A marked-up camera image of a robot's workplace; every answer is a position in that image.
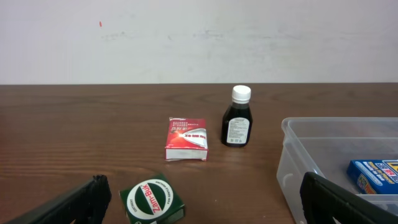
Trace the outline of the blue Kool Fever box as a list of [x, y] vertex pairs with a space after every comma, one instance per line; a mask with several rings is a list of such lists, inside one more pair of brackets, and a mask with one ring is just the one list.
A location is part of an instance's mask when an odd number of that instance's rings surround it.
[[397, 159], [351, 160], [346, 173], [362, 194], [397, 194]]

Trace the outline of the green Zam-Buk box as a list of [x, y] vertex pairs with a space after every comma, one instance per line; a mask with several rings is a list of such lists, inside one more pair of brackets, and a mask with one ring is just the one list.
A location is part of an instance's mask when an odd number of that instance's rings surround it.
[[130, 224], [174, 224], [185, 216], [185, 204], [163, 174], [119, 192]]

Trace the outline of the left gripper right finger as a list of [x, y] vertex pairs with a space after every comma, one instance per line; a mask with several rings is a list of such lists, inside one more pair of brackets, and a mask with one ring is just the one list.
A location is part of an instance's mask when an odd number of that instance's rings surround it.
[[385, 211], [314, 172], [306, 172], [300, 187], [308, 224], [397, 224]]

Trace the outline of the red white medicine box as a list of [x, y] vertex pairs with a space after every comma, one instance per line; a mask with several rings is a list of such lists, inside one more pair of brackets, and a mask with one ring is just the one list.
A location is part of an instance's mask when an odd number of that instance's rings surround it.
[[209, 153], [206, 121], [192, 118], [169, 118], [165, 160], [207, 161]]

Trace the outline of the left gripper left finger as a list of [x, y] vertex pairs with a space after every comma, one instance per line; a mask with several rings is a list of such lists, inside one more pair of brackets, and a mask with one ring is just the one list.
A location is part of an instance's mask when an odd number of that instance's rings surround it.
[[83, 185], [49, 200], [7, 224], [101, 224], [111, 201], [105, 175], [94, 175]]

